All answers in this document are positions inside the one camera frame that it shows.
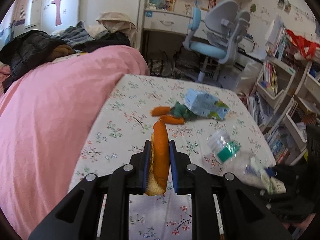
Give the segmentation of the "pink duvet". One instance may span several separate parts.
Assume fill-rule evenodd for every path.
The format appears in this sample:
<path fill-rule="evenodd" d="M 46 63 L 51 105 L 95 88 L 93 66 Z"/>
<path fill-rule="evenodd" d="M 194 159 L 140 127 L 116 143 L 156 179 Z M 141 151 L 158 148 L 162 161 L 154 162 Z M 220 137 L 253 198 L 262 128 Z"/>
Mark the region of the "pink duvet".
<path fill-rule="evenodd" d="M 22 239 L 66 195 L 81 149 L 112 89 L 145 75 L 141 53 L 108 46 L 46 63 L 1 100 L 1 210 Z"/>

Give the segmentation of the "stack of books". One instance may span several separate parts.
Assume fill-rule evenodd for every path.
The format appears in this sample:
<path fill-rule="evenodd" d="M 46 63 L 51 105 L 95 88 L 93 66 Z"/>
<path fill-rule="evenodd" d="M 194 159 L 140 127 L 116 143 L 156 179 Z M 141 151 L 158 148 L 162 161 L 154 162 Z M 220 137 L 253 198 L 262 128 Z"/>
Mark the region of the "stack of books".
<path fill-rule="evenodd" d="M 290 165 L 300 154 L 300 150 L 288 128 L 280 124 L 267 139 L 276 164 Z"/>

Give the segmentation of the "small orange peel piece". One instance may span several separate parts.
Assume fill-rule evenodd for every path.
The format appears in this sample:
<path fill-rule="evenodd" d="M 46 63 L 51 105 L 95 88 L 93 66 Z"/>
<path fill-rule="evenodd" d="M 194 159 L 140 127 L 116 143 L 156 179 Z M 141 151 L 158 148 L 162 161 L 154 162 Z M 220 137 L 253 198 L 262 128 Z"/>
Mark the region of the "small orange peel piece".
<path fill-rule="evenodd" d="M 150 111 L 151 116 L 162 116 L 170 114 L 171 108 L 168 106 L 158 106 Z"/>

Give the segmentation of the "patterned window curtain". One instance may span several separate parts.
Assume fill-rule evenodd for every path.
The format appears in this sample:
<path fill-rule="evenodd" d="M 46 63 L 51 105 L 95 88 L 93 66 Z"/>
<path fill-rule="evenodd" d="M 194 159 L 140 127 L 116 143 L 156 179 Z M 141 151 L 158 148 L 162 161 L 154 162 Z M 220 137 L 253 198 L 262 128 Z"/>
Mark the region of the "patterned window curtain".
<path fill-rule="evenodd" d="M 15 0 L 1 22 L 1 47 L 10 42 L 15 35 L 15 29 L 25 24 L 26 1 Z"/>

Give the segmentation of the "red bag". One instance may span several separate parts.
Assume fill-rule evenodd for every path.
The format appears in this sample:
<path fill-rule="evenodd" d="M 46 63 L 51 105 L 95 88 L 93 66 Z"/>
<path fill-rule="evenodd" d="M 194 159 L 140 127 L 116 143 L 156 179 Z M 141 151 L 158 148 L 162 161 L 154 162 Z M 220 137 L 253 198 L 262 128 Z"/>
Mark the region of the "red bag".
<path fill-rule="evenodd" d="M 316 52 L 319 51 L 319 43 L 309 41 L 300 35 L 296 35 L 289 29 L 287 29 L 286 32 L 304 59 L 311 60 L 316 56 Z"/>

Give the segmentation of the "long orange peel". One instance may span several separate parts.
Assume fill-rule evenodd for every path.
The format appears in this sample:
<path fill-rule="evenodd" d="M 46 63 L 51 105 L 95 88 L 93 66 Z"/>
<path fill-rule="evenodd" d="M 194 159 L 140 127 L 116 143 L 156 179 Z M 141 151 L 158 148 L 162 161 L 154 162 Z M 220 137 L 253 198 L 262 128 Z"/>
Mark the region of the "long orange peel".
<path fill-rule="evenodd" d="M 156 196 L 164 194 L 170 167 L 169 138 L 167 128 L 162 120 L 153 126 L 151 136 L 151 160 L 148 174 L 146 194 Z"/>

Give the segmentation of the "floral white bed sheet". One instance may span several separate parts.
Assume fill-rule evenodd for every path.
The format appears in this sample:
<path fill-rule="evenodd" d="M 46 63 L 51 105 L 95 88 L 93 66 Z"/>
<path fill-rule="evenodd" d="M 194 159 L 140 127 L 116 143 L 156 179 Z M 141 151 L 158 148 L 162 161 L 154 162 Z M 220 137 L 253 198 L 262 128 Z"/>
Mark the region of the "floral white bed sheet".
<path fill-rule="evenodd" d="M 223 121 L 199 118 L 183 125 L 168 125 L 168 137 L 179 151 L 207 172 L 220 175 L 221 163 L 208 147 L 208 140 L 216 131 L 225 130 L 242 150 L 255 154 L 264 166 L 275 165 L 258 125 L 234 92 L 187 81 L 125 75 L 100 109 L 70 186 L 90 173 L 104 176 L 127 164 L 152 135 L 157 118 L 150 111 L 157 106 L 182 103 L 189 89 L 216 96 L 228 105 L 229 112 Z M 129 208 L 130 239 L 191 239 L 191 197 L 175 194 L 172 182 L 160 196 L 132 195 Z"/>

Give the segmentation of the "clear plastic water bottle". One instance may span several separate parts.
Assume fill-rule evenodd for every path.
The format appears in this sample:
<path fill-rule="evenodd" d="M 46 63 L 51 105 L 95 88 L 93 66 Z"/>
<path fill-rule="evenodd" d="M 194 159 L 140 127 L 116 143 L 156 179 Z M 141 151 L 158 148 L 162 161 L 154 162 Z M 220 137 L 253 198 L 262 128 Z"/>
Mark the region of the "clear plastic water bottle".
<path fill-rule="evenodd" d="M 222 165 L 222 174 L 232 173 L 242 183 L 265 190 L 268 194 L 286 193 L 284 183 L 268 175 L 266 168 L 254 153 L 244 151 L 224 130 L 213 133 L 208 140 L 216 160 Z"/>

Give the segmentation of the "pile of clothes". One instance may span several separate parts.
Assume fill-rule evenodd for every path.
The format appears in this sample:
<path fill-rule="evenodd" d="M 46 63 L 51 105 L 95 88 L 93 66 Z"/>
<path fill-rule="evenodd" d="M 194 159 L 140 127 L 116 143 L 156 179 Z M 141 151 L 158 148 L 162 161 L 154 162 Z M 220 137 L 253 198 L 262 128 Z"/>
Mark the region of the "pile of clothes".
<path fill-rule="evenodd" d="M 65 41 L 75 51 L 93 52 L 106 46 L 131 46 L 128 36 L 120 31 L 112 33 L 102 24 L 85 26 L 79 21 L 76 26 L 69 26 L 65 30 L 56 30 L 51 37 Z"/>

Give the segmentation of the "black down jacket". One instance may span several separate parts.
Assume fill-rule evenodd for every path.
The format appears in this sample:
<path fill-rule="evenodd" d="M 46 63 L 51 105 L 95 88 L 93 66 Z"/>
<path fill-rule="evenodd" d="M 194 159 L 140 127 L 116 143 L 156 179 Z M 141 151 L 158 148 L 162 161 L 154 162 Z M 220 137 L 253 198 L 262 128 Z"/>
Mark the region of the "black down jacket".
<path fill-rule="evenodd" d="M 74 53 L 64 40 L 44 31 L 31 30 L 15 37 L 1 49 L 1 63 L 10 67 L 12 80 L 17 81 L 46 62 Z"/>

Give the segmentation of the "blue grey desk chair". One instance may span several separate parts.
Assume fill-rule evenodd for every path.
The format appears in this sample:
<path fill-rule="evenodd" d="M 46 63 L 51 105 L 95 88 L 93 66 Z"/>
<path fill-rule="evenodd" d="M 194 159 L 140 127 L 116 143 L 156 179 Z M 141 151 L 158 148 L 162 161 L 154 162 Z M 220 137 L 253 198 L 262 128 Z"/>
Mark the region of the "blue grey desk chair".
<path fill-rule="evenodd" d="M 200 27 L 201 10 L 198 7 L 192 9 L 191 22 L 188 25 L 188 34 L 183 41 L 186 50 L 197 52 L 205 56 L 202 69 L 197 77 L 188 74 L 198 83 L 203 83 L 206 66 L 209 59 L 214 59 L 218 65 L 233 64 L 238 53 L 238 45 L 247 34 L 250 26 L 250 13 L 239 10 L 238 3 L 234 0 L 224 0 L 210 9 L 204 18 L 207 30 L 204 32 L 207 43 L 193 40 Z"/>

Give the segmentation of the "beige hat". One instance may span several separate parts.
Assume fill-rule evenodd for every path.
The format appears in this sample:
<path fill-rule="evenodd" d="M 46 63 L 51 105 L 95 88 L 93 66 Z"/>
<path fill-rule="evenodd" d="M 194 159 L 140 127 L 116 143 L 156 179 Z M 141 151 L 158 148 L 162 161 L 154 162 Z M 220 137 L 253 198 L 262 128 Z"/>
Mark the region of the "beige hat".
<path fill-rule="evenodd" d="M 122 12 L 102 12 L 96 19 L 110 33 L 124 33 L 131 44 L 134 44 L 137 38 L 137 28 L 131 21 L 131 18 Z"/>

